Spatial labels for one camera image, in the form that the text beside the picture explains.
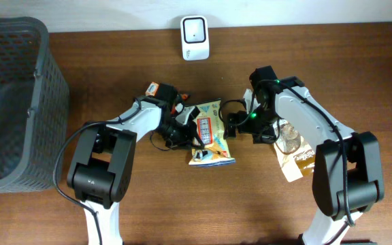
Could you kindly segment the orange small tissue box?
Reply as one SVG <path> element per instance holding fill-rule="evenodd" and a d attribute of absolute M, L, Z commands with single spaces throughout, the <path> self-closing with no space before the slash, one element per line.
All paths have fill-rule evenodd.
<path fill-rule="evenodd" d="M 145 96 L 152 96 L 154 97 L 159 89 L 159 84 L 156 82 L 151 82 L 146 89 Z"/>

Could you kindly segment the yellow wet wipes pack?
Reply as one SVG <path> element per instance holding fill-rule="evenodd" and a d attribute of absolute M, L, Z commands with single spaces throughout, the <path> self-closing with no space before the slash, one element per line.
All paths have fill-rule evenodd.
<path fill-rule="evenodd" d="M 192 149 L 190 166 L 214 167 L 235 163 L 224 139 L 224 123 L 218 116 L 220 105 L 220 99 L 195 105 L 199 114 L 193 122 L 197 125 L 197 133 L 204 147 L 201 150 Z"/>

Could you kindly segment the red black snack packet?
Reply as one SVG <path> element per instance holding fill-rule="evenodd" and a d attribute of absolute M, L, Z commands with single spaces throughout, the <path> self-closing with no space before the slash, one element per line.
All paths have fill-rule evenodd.
<path fill-rule="evenodd" d="M 177 97 L 174 100 L 174 104 L 171 108 L 171 115 L 175 114 L 180 114 L 184 107 L 185 107 L 185 102 L 188 100 L 190 95 L 188 93 L 180 93 L 177 94 Z"/>

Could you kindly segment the brown mushroom snack bag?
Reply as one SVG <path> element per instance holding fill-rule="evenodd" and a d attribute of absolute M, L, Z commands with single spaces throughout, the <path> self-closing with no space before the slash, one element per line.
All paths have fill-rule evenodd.
<path fill-rule="evenodd" d="M 274 125 L 274 150 L 279 166 L 288 182 L 314 173 L 315 152 L 297 130 L 285 119 Z"/>

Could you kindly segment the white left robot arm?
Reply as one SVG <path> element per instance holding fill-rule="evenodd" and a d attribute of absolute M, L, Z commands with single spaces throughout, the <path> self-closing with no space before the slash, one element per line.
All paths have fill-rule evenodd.
<path fill-rule="evenodd" d="M 199 109 L 184 104 L 184 95 L 168 84 L 151 83 L 124 113 L 107 121 L 87 122 L 68 139 L 77 139 L 67 174 L 75 196 L 71 202 L 86 215 L 89 244 L 122 244 L 119 204 L 131 180 L 135 147 L 157 132 L 165 150 L 201 149 Z"/>

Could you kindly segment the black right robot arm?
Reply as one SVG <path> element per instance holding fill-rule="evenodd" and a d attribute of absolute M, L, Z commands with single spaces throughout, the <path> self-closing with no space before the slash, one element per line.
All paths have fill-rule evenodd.
<path fill-rule="evenodd" d="M 315 153 L 312 193 L 318 206 L 298 244 L 341 244 L 355 221 L 382 201 L 385 186 L 377 137 L 357 133 L 325 110 L 296 76 L 278 78 L 272 67 L 249 76 L 252 91 L 239 99 L 244 110 L 221 116 L 225 137 L 251 134 L 256 144 L 273 144 L 285 119 Z"/>

